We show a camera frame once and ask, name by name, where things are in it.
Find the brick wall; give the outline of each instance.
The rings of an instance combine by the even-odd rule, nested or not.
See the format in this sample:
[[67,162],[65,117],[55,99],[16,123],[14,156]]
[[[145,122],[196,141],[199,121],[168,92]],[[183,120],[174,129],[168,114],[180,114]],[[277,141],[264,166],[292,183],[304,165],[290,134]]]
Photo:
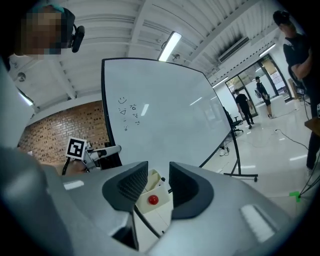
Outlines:
[[86,139],[94,149],[104,148],[109,138],[101,101],[55,113],[27,126],[19,144],[41,163],[60,164],[67,159],[69,136]]

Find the green tape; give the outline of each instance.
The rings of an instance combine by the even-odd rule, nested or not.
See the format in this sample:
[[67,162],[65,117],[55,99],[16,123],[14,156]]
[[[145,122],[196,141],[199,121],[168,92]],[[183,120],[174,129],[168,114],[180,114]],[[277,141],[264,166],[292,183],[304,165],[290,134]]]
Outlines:
[[300,192],[299,191],[294,191],[294,192],[291,192],[289,193],[289,197],[295,197],[295,201],[297,203],[300,203]]

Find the black shirt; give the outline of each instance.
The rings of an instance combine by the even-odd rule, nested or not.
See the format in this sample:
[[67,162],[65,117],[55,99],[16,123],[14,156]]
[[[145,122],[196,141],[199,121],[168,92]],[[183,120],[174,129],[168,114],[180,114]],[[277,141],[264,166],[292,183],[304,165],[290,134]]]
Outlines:
[[264,87],[264,85],[261,82],[257,82],[256,83],[256,88],[259,91],[259,93],[261,94],[262,98],[265,100],[265,97],[263,96],[263,94],[268,96],[268,93],[267,93],[267,90]]
[[[295,38],[285,38],[283,52],[290,69],[292,66],[302,64],[306,61],[309,57],[310,46],[308,38],[302,34],[297,34]],[[316,77],[315,69],[312,67],[310,73],[302,79],[307,90],[307,94],[310,97],[314,97],[319,94]]]
[[241,93],[235,98],[235,103],[240,105],[242,112],[249,109],[247,99],[247,96]]

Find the sign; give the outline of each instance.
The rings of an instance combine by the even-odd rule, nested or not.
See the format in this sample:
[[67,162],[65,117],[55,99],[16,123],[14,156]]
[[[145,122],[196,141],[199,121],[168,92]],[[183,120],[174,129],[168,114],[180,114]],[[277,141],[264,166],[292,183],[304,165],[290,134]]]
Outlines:
[[87,140],[75,137],[69,137],[66,145],[65,155],[74,159],[84,159]]

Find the whiteboard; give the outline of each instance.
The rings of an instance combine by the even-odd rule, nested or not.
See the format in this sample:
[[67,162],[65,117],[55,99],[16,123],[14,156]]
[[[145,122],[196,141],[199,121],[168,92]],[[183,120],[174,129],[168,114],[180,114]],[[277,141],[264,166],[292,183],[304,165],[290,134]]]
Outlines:
[[201,166],[231,131],[202,72],[137,58],[102,60],[102,101],[123,165],[148,161],[169,178],[169,162]]

